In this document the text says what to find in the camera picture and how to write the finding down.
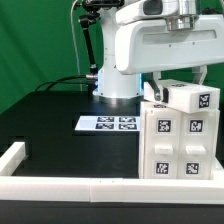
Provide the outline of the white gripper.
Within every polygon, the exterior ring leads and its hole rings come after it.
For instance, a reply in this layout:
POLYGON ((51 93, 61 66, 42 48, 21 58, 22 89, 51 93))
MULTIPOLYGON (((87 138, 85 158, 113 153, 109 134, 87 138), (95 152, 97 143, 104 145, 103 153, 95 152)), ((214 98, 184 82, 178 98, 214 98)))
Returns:
POLYGON ((198 15, 193 0, 139 0, 117 11, 115 63, 123 74, 148 73, 162 101, 160 71, 192 68, 202 85, 207 66, 224 62, 224 16, 198 15))

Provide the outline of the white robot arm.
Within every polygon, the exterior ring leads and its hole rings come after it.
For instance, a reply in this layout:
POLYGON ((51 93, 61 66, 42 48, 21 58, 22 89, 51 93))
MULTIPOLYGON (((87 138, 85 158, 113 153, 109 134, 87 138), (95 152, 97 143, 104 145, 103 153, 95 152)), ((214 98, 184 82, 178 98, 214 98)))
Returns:
POLYGON ((100 11, 104 61, 94 96, 118 104, 143 95, 141 76, 224 62, 224 15, 199 14, 196 0, 126 0, 100 11))

